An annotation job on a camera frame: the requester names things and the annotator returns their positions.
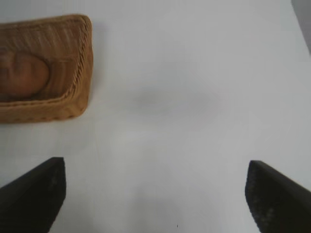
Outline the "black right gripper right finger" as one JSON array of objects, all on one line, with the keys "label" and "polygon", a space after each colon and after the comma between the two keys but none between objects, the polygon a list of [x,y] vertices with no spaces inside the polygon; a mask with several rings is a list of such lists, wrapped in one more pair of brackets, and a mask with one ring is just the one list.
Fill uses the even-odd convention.
[{"label": "black right gripper right finger", "polygon": [[261,233],[311,231],[311,192],[262,161],[249,163],[245,198]]}]

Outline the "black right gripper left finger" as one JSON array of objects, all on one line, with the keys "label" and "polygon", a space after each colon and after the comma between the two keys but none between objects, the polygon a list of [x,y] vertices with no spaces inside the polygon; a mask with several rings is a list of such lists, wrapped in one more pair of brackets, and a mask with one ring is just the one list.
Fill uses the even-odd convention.
[{"label": "black right gripper left finger", "polygon": [[0,231],[49,232],[65,198],[65,161],[53,157],[0,189]]}]

